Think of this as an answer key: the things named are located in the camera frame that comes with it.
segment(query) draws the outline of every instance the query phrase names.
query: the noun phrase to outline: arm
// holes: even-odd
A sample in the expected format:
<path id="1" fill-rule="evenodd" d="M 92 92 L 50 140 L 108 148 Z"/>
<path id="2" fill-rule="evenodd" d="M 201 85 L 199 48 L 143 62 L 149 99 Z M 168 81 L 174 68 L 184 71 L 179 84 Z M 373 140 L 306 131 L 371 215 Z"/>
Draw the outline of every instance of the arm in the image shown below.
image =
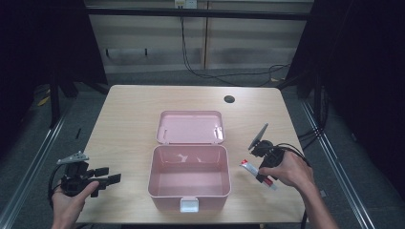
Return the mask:
<path id="1" fill-rule="evenodd" d="M 84 201 L 98 186 L 98 181 L 91 182 L 75 197 L 68 197 L 63 194 L 60 186 L 54 191 L 53 200 L 53 229 L 74 228 Z"/>
<path id="2" fill-rule="evenodd" d="M 312 169 L 302 158 L 292 152 L 285 152 L 279 166 L 262 168 L 259 173 L 278 177 L 280 181 L 294 187 L 300 193 L 313 228 L 338 228 L 315 185 Z"/>

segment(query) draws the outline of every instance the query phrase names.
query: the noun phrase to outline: wooden table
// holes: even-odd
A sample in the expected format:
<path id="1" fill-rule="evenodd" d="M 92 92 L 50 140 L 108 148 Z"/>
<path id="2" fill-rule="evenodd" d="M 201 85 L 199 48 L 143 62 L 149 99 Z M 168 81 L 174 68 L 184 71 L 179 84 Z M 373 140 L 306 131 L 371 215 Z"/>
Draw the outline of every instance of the wooden table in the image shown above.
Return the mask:
<path id="1" fill-rule="evenodd" d="M 226 103 L 232 95 L 235 102 Z M 152 153 L 160 113 L 208 110 L 222 113 L 228 151 L 231 193 L 221 211 L 161 212 L 148 194 Z M 263 139 L 300 149 L 280 91 L 267 88 L 114 86 L 96 122 L 85 154 L 90 168 L 110 167 L 121 183 L 88 198 L 78 222 L 95 223 L 266 223 L 299 222 L 304 203 L 298 192 L 275 181 L 266 188 L 239 164 L 258 167 L 262 158 L 247 147 L 265 123 Z"/>

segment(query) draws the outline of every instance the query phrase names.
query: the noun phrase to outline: box lid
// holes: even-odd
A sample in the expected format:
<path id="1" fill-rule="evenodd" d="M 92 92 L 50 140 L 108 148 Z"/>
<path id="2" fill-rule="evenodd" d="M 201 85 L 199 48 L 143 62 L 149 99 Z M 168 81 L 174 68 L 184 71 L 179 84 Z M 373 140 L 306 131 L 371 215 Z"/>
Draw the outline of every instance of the box lid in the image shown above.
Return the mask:
<path id="1" fill-rule="evenodd" d="M 160 144 L 220 144 L 224 125 L 217 111 L 165 111 L 160 114 Z"/>

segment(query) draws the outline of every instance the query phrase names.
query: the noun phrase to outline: pink plastic box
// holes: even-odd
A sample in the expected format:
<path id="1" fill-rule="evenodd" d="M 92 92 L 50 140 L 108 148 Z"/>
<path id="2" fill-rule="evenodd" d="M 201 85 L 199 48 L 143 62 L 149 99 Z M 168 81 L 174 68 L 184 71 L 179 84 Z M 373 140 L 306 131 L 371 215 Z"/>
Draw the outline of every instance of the pink plastic box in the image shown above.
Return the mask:
<path id="1" fill-rule="evenodd" d="M 230 193 L 221 113 L 166 111 L 160 115 L 148 191 L 160 210 L 220 210 Z"/>

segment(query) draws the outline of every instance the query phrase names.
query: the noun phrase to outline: right hand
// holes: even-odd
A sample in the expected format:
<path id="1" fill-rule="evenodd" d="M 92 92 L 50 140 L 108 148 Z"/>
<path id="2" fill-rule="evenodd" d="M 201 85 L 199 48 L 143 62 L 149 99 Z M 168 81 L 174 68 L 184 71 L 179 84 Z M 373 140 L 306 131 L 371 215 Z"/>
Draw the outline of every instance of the right hand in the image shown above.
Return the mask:
<path id="1" fill-rule="evenodd" d="M 261 168 L 259 173 L 266 176 L 278 177 L 288 186 L 300 190 L 306 184 L 314 184 L 313 171 L 307 163 L 290 151 L 284 152 L 283 161 L 274 168 Z"/>

